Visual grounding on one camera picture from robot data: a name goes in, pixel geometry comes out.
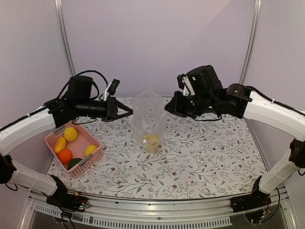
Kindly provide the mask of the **yellow mango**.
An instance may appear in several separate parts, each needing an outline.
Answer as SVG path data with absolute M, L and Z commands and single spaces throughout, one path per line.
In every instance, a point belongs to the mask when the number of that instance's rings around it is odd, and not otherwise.
M 96 145 L 89 145 L 87 146 L 87 148 L 85 149 L 85 156 L 89 156 L 90 154 L 92 154 L 95 150 L 97 149 Z
M 58 154 L 65 147 L 66 147 L 66 139 L 64 137 L 59 137 L 55 143 L 54 152 Z

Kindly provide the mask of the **yellow lemon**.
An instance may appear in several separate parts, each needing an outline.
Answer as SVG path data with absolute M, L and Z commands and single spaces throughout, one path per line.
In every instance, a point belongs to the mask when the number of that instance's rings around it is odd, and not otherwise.
M 68 141 L 68 142 L 73 142 L 78 138 L 78 132 L 75 128 L 73 127 L 67 127 L 64 130 L 64 138 Z

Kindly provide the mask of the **clear zip top bag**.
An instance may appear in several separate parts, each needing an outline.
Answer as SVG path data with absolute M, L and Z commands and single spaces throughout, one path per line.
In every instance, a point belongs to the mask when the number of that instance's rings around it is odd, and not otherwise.
M 132 135 L 143 148 L 144 136 L 150 134 L 158 135 L 160 145 L 165 132 L 165 104 L 165 99 L 150 89 L 130 101 L 129 107 L 133 110 L 133 115 L 130 116 Z

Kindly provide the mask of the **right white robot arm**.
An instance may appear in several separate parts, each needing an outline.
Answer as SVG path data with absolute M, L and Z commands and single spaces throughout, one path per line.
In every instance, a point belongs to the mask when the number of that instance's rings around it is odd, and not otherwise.
M 181 118 L 196 119 L 213 113 L 255 120 L 291 136 L 285 155 L 254 182 L 250 194 L 230 200 L 234 212 L 247 211 L 271 203 L 270 194 L 291 175 L 305 167 L 305 114 L 275 101 L 252 86 L 234 83 L 223 88 L 211 65 L 197 67 L 177 76 L 179 90 L 174 92 L 165 111 Z

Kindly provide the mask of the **yellow banana bunch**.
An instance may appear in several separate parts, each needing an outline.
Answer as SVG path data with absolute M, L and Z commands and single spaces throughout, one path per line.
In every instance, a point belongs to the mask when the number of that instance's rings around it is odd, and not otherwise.
M 143 139 L 143 146 L 146 150 L 153 152 L 156 150 L 160 142 L 160 139 L 158 135 L 156 134 L 150 134 L 150 135 L 145 135 Z

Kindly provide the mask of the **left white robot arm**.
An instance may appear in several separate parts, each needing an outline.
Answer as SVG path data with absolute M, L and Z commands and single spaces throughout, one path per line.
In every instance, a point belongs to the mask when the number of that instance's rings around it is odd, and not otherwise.
M 63 182 L 54 175 L 44 175 L 27 168 L 9 155 L 10 151 L 33 137 L 59 128 L 78 117 L 99 118 L 103 122 L 115 121 L 133 114 L 133 110 L 113 96 L 120 81 L 106 84 L 104 98 L 91 96 L 97 84 L 81 72 L 72 76 L 59 95 L 35 111 L 1 127 L 0 129 L 0 182 L 22 186 L 41 192 L 47 203 L 58 208 L 81 211 L 89 206 L 86 197 L 69 194 Z

